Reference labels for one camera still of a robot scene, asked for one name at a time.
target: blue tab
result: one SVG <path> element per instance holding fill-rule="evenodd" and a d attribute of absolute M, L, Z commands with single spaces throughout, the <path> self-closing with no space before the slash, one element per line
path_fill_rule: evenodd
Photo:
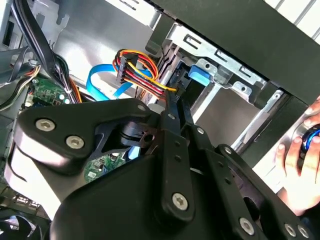
<path fill-rule="evenodd" d="M 210 83 L 210 74 L 196 65 L 192 65 L 188 76 L 205 87 Z"/>

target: black plastic bracket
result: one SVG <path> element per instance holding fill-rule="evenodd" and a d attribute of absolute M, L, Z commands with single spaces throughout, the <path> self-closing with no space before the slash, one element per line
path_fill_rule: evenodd
<path fill-rule="evenodd" d="M 59 173 L 71 175 L 79 173 L 87 160 L 130 147 L 109 136 L 130 122 L 146 122 L 151 114 L 137 99 L 31 108 L 20 114 L 14 141 L 26 155 Z M 54 129 L 38 129 L 36 122 L 40 119 L 52 121 Z M 66 144 L 69 136 L 80 137 L 84 146 L 69 147 Z"/>

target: fan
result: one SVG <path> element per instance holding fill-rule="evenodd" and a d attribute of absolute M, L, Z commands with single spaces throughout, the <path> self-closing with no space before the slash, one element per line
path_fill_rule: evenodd
<path fill-rule="evenodd" d="M 43 218 L 12 209 L 0 210 L 0 240 L 42 240 L 49 229 Z"/>

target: electronic component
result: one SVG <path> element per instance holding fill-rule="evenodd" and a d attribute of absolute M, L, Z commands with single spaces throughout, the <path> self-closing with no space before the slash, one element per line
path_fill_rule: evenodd
<path fill-rule="evenodd" d="M 61 87 L 50 79 L 37 77 L 29 88 L 26 103 L 28 106 L 34 106 L 32 102 L 34 104 L 37 103 L 37 106 L 34 107 L 60 105 L 62 103 L 61 96 L 64 96 L 64 92 Z"/>
<path fill-rule="evenodd" d="M 84 180 L 86 183 L 90 183 L 125 164 L 126 161 L 123 159 L 123 153 L 118 154 L 117 156 L 113 154 L 89 161 L 86 164 L 84 168 Z"/>

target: white wire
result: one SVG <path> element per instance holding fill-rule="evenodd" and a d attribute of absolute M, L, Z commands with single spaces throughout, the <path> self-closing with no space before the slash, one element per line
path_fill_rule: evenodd
<path fill-rule="evenodd" d="M 21 86 L 19 87 L 19 90 L 18 90 L 16 96 L 14 97 L 14 99 L 12 100 L 12 102 L 10 104 L 8 104 L 7 106 L 4 106 L 3 108 L 0 108 L 0 112 L 10 108 L 15 103 L 15 101 L 18 99 L 20 94 L 23 92 L 25 86 L 28 83 L 30 83 L 38 75 L 38 73 L 40 72 L 40 68 L 41 67 L 38 66 L 37 69 L 35 70 L 34 74 L 27 81 L 25 81 L 23 84 L 21 84 Z"/>

